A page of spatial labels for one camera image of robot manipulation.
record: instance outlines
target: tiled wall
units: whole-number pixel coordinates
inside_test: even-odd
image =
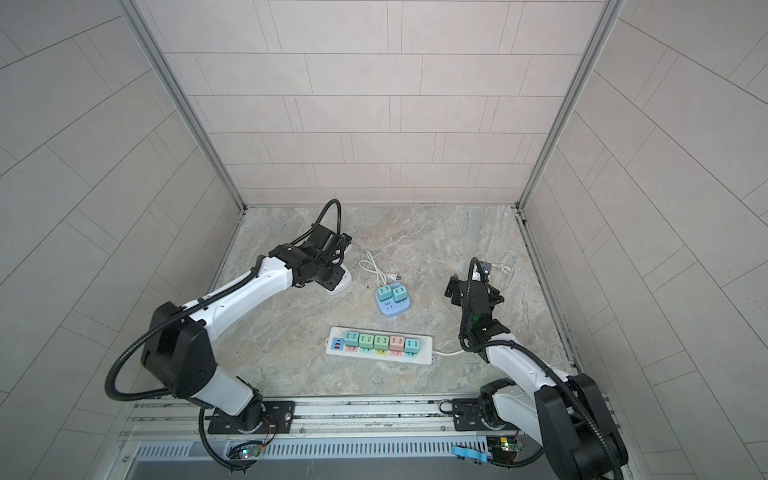
[[[0,2],[0,477],[86,475],[107,370],[237,216],[111,0]]]
[[[768,478],[767,31],[627,0],[525,210],[643,478]]]
[[[248,204],[517,201],[603,6],[137,4]]]

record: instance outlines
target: gray stone surface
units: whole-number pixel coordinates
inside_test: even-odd
[[[220,284],[252,267],[259,254],[309,228],[318,207],[252,208],[224,266]],[[491,262],[491,285],[506,301],[499,319],[533,352],[558,368],[568,363],[510,207],[345,207],[342,232],[353,238],[345,265],[353,284],[328,296],[315,284],[269,298],[214,344],[217,360],[265,396],[474,392],[503,377],[479,356],[435,356],[431,366],[325,354],[332,326],[430,335],[436,349],[459,349],[460,310],[443,296],[454,273],[466,275],[469,260]],[[332,208],[323,224],[336,225]],[[402,277],[411,309],[384,318],[373,299],[378,285],[361,270],[365,250],[386,272]],[[501,266],[511,267],[503,273]]]

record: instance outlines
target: wire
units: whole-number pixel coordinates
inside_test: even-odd
[[[357,265],[366,272],[374,273],[376,275],[376,282],[379,284],[379,288],[387,284],[387,278],[384,272],[376,265],[376,261],[373,259],[373,255],[366,250],[366,256],[368,260],[360,260]],[[367,263],[371,268],[365,268],[364,263]]]
[[[228,468],[230,472],[245,472],[247,469],[251,468],[258,462],[258,460],[253,460],[252,462],[248,463],[232,463],[228,462],[227,460],[224,460],[217,454],[211,447],[210,443],[208,443],[208,438],[205,436],[205,407],[200,407],[200,414],[197,416],[197,431],[200,432],[200,442],[203,444],[203,448],[205,449],[205,452],[210,455],[210,457],[219,465],[223,466],[224,468]]]
[[[454,355],[458,355],[459,353],[466,353],[466,351],[456,350],[455,352],[441,352],[440,350],[435,350],[435,353],[442,356],[454,356]]]

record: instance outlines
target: white power cord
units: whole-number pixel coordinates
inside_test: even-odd
[[[360,260],[357,263],[357,266],[359,266],[366,272],[370,272],[376,275],[376,282],[379,284],[379,288],[382,286],[385,286],[389,282],[395,282],[397,280],[400,280],[397,276],[397,273],[382,272],[379,266],[376,265],[376,261],[373,259],[373,255],[368,250],[366,250],[366,257],[368,257],[368,260]],[[365,268],[363,266],[364,263],[370,266],[371,268]]]

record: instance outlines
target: robotic arm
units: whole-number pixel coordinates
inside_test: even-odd
[[[507,376],[483,386],[478,399],[482,418],[493,427],[516,425],[541,445],[559,478],[582,480],[613,472],[623,478],[628,461],[602,394],[585,374],[569,376],[526,349],[492,316],[504,301],[488,283],[491,264],[473,258],[467,280],[454,275],[445,289],[462,308],[459,341]]]

